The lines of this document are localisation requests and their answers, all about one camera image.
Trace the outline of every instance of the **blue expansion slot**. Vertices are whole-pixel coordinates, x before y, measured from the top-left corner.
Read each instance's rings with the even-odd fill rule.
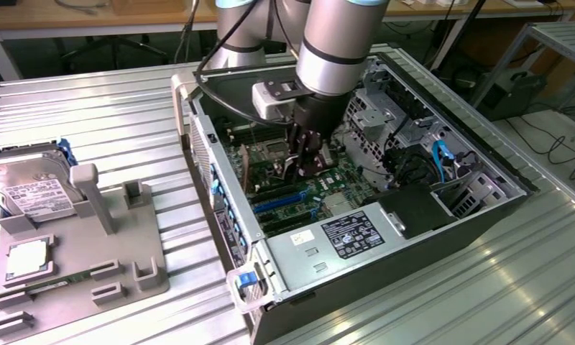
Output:
[[[297,194],[294,194],[286,198],[282,198],[279,200],[271,201],[269,203],[265,203],[265,204],[254,207],[254,213],[270,211],[270,210],[277,209],[278,207],[290,205],[293,203],[299,203],[301,201],[305,200],[306,196],[307,196],[307,191],[303,190],[302,192],[299,192],[299,193],[297,193]]]

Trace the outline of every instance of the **metal table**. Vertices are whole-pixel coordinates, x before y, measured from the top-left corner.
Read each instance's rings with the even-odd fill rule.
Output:
[[[512,59],[522,48],[526,39],[529,38],[538,40],[542,45],[546,45],[549,48],[554,49],[560,54],[575,62],[575,22],[532,23],[525,25],[518,36],[516,36],[514,42],[509,46],[505,55],[497,63],[490,76],[475,91],[471,102],[474,107],[481,104],[498,76],[508,68],[509,64],[512,63]],[[538,54],[534,54],[525,62],[525,65],[532,65],[538,56]]]
[[[274,344],[575,341],[575,195],[409,55],[385,50],[542,191],[467,249]],[[170,76],[184,68],[2,84],[0,144],[63,134],[103,189],[135,176],[152,185],[171,279],[166,294],[19,344],[249,344],[179,152]]]

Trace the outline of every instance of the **hard drive label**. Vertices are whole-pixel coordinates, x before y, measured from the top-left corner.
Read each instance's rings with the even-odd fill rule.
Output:
[[[31,217],[52,214],[74,207],[58,179],[6,187],[4,193],[22,212]]]
[[[365,211],[322,225],[326,236],[342,259],[349,259],[386,243]]]

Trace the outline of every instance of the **motherboard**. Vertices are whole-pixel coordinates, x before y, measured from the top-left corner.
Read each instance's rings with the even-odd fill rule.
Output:
[[[310,178],[281,175],[289,156],[283,138],[224,146],[261,227],[277,236],[361,207],[377,189],[345,152],[338,165]]]

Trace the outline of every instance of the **sticker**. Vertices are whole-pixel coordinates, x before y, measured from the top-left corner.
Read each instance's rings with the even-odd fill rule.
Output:
[[[58,179],[6,187],[4,193],[22,212],[31,217],[74,208],[74,203]]]
[[[342,259],[349,259],[386,243],[365,211],[330,221],[322,225],[322,229]]]
[[[315,239],[314,233],[311,232],[311,230],[301,231],[298,234],[291,235],[290,238],[295,246],[309,241],[313,241]]]

